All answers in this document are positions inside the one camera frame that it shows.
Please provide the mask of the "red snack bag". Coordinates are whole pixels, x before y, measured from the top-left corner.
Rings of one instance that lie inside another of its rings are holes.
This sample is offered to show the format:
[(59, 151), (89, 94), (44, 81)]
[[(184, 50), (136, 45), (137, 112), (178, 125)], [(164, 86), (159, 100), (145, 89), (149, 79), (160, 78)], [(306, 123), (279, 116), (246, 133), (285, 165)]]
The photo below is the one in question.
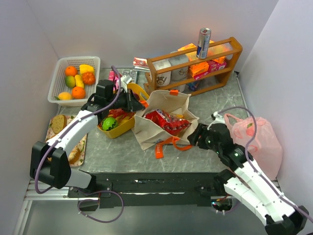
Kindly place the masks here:
[(172, 136), (178, 136), (191, 125), (188, 120), (174, 118), (171, 116), (171, 113), (161, 109), (154, 109), (148, 112), (144, 118), (151, 120)]

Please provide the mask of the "orange yellow snack bag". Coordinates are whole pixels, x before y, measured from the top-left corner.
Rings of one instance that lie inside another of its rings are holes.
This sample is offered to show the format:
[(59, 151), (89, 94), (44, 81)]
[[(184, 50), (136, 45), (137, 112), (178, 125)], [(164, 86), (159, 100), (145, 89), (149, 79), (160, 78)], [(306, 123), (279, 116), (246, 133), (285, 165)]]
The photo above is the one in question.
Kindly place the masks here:
[(174, 113), (171, 113), (171, 116), (174, 117), (174, 118), (177, 118), (177, 119), (184, 119), (184, 116), (181, 115), (181, 114), (174, 114)]

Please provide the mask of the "floral canvas tote bag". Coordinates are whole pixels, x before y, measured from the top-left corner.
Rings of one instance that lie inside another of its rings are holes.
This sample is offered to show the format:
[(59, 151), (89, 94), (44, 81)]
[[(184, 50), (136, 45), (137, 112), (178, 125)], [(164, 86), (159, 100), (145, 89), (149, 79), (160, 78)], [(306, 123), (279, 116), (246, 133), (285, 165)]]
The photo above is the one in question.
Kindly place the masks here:
[[(189, 94), (183, 94), (177, 90), (157, 90), (151, 93), (149, 99), (144, 103), (145, 110), (138, 111), (134, 116), (135, 124), (133, 133), (142, 150), (154, 147), (155, 158), (161, 159), (163, 158), (162, 148), (164, 145), (172, 144), (180, 151), (186, 151), (192, 148), (187, 137), (195, 131), (199, 118), (188, 110), (189, 98)], [(191, 125), (178, 136), (172, 136), (151, 120), (144, 118), (148, 112), (154, 109), (181, 114)]]

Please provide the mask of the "silver blue drink can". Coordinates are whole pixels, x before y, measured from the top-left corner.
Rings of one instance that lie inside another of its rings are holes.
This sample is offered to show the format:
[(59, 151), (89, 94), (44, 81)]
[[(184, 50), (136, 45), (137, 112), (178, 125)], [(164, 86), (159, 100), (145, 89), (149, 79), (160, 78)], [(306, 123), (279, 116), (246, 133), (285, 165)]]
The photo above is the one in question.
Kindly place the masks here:
[(198, 45), (196, 56), (199, 59), (205, 59), (207, 56), (209, 43), (211, 37), (211, 30), (209, 28), (201, 28), (199, 31)]

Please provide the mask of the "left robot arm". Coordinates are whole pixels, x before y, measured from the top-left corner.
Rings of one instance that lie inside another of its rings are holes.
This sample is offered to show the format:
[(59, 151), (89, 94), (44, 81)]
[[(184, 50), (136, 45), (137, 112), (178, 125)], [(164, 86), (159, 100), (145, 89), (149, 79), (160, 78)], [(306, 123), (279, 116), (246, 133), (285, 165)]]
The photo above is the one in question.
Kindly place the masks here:
[(50, 188), (76, 187), (92, 191), (96, 187), (96, 177), (89, 173), (71, 169), (69, 154), (79, 141), (96, 127), (109, 113), (110, 109), (122, 109), (125, 112), (144, 110), (133, 91), (120, 86), (113, 91), (114, 83), (101, 80), (87, 103), (74, 120), (59, 134), (47, 142), (36, 142), (32, 147), (30, 176), (35, 180), (35, 190), (41, 194), (38, 183)]

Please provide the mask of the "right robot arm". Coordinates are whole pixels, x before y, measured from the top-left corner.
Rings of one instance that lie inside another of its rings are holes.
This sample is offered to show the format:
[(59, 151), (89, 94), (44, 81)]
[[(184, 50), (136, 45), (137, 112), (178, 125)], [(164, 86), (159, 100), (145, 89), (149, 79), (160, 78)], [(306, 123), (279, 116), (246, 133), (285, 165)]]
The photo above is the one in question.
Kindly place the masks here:
[(261, 171), (246, 149), (234, 144), (225, 124), (198, 124), (188, 136), (193, 146), (213, 150), (227, 166), (214, 177), (217, 193), (227, 193), (254, 213), (269, 235), (296, 235), (304, 229), (309, 212), (292, 203)]

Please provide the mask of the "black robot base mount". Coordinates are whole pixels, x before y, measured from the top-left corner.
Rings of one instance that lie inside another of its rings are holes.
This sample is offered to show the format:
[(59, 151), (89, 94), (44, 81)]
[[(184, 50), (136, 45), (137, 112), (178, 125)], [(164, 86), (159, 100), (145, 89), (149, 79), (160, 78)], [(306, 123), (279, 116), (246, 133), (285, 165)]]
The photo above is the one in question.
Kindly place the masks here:
[(212, 207), (227, 212), (237, 200), (223, 189), (221, 173), (203, 172), (126, 172), (94, 173), (92, 190), (70, 188), (70, 198), (96, 199), (101, 209), (119, 206)]

